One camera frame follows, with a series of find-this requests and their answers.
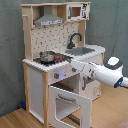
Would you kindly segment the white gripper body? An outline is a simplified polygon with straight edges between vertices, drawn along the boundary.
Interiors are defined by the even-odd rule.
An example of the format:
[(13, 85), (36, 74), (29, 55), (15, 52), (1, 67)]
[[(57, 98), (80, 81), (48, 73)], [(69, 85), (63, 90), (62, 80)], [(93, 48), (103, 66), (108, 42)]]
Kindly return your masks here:
[(94, 76), (96, 68), (96, 63), (87, 63), (84, 67), (83, 74), (89, 78), (92, 78)]

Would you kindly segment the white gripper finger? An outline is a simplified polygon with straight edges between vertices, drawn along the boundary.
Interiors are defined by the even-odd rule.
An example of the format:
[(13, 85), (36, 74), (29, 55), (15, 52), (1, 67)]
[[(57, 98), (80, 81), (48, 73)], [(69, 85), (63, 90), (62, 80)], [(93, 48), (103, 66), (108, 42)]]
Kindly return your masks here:
[(86, 62), (72, 60), (71, 66), (77, 69), (78, 71), (82, 72), (83, 74), (86, 74), (88, 71), (88, 64)]

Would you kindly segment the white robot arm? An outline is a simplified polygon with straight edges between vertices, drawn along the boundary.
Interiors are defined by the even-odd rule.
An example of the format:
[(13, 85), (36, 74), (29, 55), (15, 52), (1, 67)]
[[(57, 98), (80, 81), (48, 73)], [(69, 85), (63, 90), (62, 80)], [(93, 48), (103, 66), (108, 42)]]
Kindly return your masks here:
[(123, 63), (117, 57), (109, 58), (105, 65), (74, 59), (71, 60), (70, 64), (84, 76), (88, 76), (100, 83), (113, 88), (124, 87), (128, 89), (128, 77), (123, 76)]

